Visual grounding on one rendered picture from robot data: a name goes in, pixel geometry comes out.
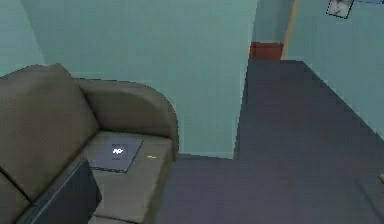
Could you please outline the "olive brown sofa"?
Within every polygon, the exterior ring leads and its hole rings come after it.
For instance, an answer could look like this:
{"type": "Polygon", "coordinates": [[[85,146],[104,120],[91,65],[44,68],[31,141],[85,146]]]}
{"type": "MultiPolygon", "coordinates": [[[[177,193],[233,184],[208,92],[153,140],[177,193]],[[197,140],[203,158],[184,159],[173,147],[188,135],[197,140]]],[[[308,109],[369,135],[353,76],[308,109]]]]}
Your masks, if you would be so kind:
{"type": "Polygon", "coordinates": [[[61,64],[0,77],[0,224],[16,224],[82,159],[102,194],[87,224],[155,224],[178,151],[175,110],[149,86],[74,78],[61,64]],[[90,166],[90,147],[106,137],[143,140],[126,173],[90,166]]]}

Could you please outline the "black framed wall picture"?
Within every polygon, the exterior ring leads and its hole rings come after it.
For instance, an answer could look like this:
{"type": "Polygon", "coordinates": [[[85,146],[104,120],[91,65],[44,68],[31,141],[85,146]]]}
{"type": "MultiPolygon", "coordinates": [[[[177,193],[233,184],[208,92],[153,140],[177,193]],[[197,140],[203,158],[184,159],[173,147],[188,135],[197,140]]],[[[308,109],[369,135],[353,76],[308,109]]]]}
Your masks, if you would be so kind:
{"type": "Polygon", "coordinates": [[[326,13],[342,19],[347,19],[354,0],[329,0],[326,13]]]}

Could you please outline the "orange door frame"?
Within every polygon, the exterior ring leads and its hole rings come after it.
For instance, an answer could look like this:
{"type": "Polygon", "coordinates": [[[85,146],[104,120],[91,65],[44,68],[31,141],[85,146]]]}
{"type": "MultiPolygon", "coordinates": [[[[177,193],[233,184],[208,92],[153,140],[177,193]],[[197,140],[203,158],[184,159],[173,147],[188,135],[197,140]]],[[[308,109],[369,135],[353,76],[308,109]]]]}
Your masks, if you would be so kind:
{"type": "Polygon", "coordinates": [[[290,36],[291,36],[292,30],[293,30],[293,27],[295,24],[295,17],[297,14],[299,1],[300,0],[294,0],[293,5],[292,5],[291,16],[289,19],[289,23],[288,23],[288,27],[287,27],[287,31],[286,31],[286,35],[285,35],[285,39],[284,39],[284,46],[283,46],[283,49],[281,52],[281,60],[285,60],[285,58],[286,58],[286,54],[287,54],[287,51],[289,48],[288,46],[289,46],[290,36]]]}

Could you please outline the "dark grey closed laptop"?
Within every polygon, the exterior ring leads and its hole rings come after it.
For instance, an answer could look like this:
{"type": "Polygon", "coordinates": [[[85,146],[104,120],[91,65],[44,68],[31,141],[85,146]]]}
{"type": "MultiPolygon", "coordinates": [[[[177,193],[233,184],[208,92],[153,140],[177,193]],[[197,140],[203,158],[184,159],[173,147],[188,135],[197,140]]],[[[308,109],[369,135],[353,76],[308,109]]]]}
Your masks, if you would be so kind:
{"type": "Polygon", "coordinates": [[[140,138],[106,137],[90,147],[90,166],[94,170],[126,173],[142,144],[140,138]]]}

